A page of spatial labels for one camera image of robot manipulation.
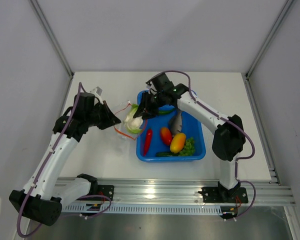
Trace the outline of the grey fish toy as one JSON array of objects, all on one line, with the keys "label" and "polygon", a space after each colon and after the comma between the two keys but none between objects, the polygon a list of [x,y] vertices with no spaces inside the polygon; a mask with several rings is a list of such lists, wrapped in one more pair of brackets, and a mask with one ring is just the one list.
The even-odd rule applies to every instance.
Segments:
[{"label": "grey fish toy", "polygon": [[168,121],[168,128],[174,137],[176,134],[182,132],[183,127],[183,118],[182,111],[177,110],[176,114]]}]

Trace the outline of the clear zip top bag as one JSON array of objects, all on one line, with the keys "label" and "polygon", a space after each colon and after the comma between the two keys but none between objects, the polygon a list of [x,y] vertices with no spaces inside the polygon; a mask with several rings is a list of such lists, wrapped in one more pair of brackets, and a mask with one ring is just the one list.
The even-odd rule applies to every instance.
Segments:
[{"label": "clear zip top bag", "polygon": [[132,104],[136,104],[136,103],[133,103],[130,100],[126,100],[115,107],[114,115],[121,120],[121,123],[116,124],[114,126],[114,130],[124,140],[136,141],[139,137],[141,137],[142,133],[146,130],[148,121],[143,119],[143,124],[141,126],[142,132],[139,134],[132,134],[127,131],[127,129],[124,126],[124,120],[127,114],[129,113]]}]

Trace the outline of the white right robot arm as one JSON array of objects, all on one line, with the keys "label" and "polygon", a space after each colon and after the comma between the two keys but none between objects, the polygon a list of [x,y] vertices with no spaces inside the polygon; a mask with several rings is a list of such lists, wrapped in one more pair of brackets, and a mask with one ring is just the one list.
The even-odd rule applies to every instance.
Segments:
[{"label": "white right robot arm", "polygon": [[170,105],[200,121],[213,134],[212,151],[221,161],[218,196],[224,203],[235,198],[241,186],[236,178],[235,158],[246,142],[241,118],[236,114],[226,116],[202,103],[189,84],[174,85],[166,71],[158,73],[146,84],[150,89],[142,94],[134,118],[154,118],[161,107]]}]

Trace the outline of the white cauliflower toy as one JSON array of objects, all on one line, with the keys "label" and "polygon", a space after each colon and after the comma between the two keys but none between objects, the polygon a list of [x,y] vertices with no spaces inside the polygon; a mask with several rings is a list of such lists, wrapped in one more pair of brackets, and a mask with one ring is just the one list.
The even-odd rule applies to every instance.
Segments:
[{"label": "white cauliflower toy", "polygon": [[143,125],[142,117],[134,117],[135,113],[138,110],[137,104],[132,104],[131,109],[126,115],[125,120],[123,121],[124,127],[131,134],[140,134],[142,132],[141,126]]}]

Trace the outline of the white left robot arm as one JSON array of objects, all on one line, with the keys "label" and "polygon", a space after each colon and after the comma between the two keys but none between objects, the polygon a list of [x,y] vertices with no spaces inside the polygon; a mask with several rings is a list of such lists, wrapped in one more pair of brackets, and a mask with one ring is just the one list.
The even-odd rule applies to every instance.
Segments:
[{"label": "white left robot arm", "polygon": [[55,184],[68,157],[89,128],[104,130],[119,123],[121,121],[99,94],[77,94],[73,106],[55,122],[49,147],[29,181],[21,190],[13,190],[9,195],[9,201],[19,216],[52,226],[63,207],[81,197],[95,199],[100,188],[98,179],[91,175],[79,174],[60,191],[54,190]]}]

